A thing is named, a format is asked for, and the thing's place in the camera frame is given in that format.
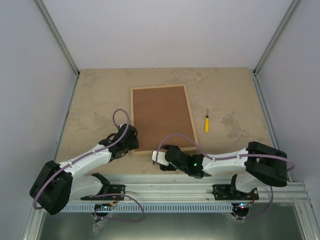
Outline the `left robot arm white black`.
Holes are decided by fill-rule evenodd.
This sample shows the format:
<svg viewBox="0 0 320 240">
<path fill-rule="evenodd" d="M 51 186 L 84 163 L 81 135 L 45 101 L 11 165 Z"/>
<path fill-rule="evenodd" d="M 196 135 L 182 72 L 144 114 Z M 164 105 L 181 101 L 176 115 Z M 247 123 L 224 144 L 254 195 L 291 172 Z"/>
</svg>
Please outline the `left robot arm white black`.
<svg viewBox="0 0 320 240">
<path fill-rule="evenodd" d="M 60 163 L 48 161 L 29 191 L 33 207 L 55 215 L 73 200 L 111 200 L 113 194 L 124 192 L 125 187 L 110 184 L 100 173 L 89 172 L 138 148 L 138 131 L 125 123 L 117 133 L 110 134 L 78 157 Z"/>
</svg>

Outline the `wooden photo frame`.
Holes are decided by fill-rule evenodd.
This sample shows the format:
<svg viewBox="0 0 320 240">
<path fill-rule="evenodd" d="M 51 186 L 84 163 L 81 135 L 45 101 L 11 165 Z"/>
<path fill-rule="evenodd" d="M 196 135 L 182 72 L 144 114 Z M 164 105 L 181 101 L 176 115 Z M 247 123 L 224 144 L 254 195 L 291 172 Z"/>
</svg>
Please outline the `wooden photo frame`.
<svg viewBox="0 0 320 240">
<path fill-rule="evenodd" d="M 183 151 L 196 150 L 198 135 L 185 84 L 140 86 L 130 89 L 131 124 L 137 129 L 139 148 L 134 155 L 147 155 L 155 151 L 160 142 L 175 145 Z"/>
</svg>

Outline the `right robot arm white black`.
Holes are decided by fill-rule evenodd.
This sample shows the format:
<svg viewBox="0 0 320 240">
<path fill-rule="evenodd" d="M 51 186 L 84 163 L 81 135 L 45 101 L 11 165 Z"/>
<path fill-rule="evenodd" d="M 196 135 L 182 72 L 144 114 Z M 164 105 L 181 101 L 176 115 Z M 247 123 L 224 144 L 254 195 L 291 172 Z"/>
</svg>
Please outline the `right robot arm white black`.
<svg viewBox="0 0 320 240">
<path fill-rule="evenodd" d="M 154 151 L 151 157 L 162 171 L 179 170 L 195 179 L 229 174 L 229 193 L 236 200 L 257 187 L 287 185 L 287 154 L 256 141 L 239 151 L 216 155 L 189 155 L 173 145 L 165 145 L 164 149 Z"/>
</svg>

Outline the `yellow handled screwdriver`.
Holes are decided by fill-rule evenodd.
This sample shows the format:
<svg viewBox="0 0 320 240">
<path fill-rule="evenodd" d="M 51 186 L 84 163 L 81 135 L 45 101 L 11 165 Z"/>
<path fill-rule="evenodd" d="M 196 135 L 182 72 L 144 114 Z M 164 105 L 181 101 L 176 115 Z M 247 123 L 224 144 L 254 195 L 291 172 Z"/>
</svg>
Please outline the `yellow handled screwdriver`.
<svg viewBox="0 0 320 240">
<path fill-rule="evenodd" d="M 204 123 L 204 131 L 206 133 L 209 132 L 209 126 L 210 126 L 210 121 L 209 121 L 209 110 L 206 110 L 206 115 L 205 115 L 205 123 Z"/>
</svg>

